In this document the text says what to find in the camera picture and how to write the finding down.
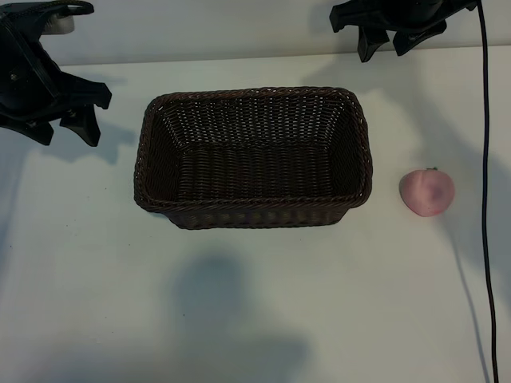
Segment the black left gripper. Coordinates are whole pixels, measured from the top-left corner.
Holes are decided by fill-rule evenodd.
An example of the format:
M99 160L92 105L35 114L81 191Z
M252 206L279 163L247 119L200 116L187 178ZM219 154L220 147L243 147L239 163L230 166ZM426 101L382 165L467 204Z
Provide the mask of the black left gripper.
M60 126L97 147L101 131L94 105L107 109L112 93L104 83L62 71L42 47L43 34L73 31L71 14L1 15L1 127L49 146L49 122L26 122L68 111Z

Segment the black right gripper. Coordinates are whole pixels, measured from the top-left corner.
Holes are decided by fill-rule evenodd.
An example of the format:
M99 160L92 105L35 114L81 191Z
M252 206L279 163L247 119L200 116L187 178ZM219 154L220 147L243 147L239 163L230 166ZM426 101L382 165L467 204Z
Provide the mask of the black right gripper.
M386 30L397 31L394 50L403 56L425 40L442 34L447 18L476 6L476 1L467 0L353 0L333 6L329 19L335 33L345 26L359 26L358 55L361 62L368 62L390 41Z

